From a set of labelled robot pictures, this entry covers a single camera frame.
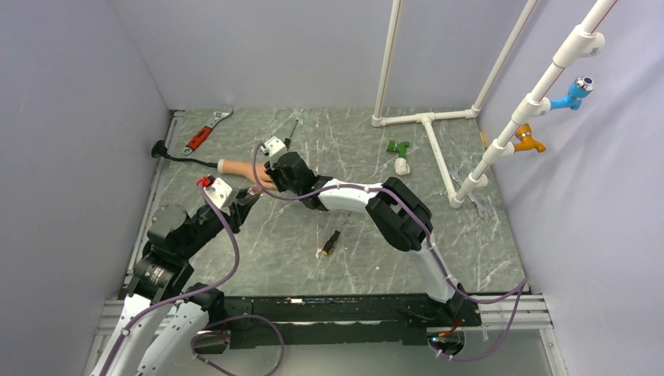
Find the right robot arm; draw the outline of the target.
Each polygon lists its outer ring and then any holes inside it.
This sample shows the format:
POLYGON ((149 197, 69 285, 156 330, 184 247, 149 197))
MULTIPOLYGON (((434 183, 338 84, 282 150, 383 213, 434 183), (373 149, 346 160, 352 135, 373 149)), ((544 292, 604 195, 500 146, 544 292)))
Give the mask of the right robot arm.
POLYGON ((290 192, 291 200, 320 212, 351 212, 368 215, 383 238, 408 255, 432 301, 431 314, 441 325, 450 325, 462 313, 464 297, 459 283, 446 269, 435 243, 431 210, 401 180, 384 183, 347 183, 317 175, 296 152, 258 151, 268 157, 265 173, 279 192, 290 192))

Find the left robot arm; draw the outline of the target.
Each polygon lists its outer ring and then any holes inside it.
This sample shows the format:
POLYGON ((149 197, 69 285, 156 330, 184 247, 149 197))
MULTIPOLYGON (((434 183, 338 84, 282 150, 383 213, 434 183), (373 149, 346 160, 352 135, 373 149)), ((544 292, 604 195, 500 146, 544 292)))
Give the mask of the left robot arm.
POLYGON ((194 215, 179 204, 157 210, 127 286, 122 313, 93 375, 166 375, 184 359, 188 342, 198 331, 223 322, 225 297, 218 286, 238 270, 235 236, 262 189, 252 186, 224 194, 209 186, 201 192, 205 203, 194 215), (212 285, 188 286, 191 258, 222 231, 233 246, 232 269, 212 285))

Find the red glitter nail polish bottle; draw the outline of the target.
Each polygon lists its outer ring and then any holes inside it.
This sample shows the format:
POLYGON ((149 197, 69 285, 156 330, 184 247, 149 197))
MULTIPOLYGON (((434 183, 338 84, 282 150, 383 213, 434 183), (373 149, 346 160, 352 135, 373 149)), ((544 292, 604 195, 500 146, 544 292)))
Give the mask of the red glitter nail polish bottle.
POLYGON ((246 195, 248 197, 260 197, 263 194, 263 191, 264 190, 262 186, 254 184, 247 189, 246 195))

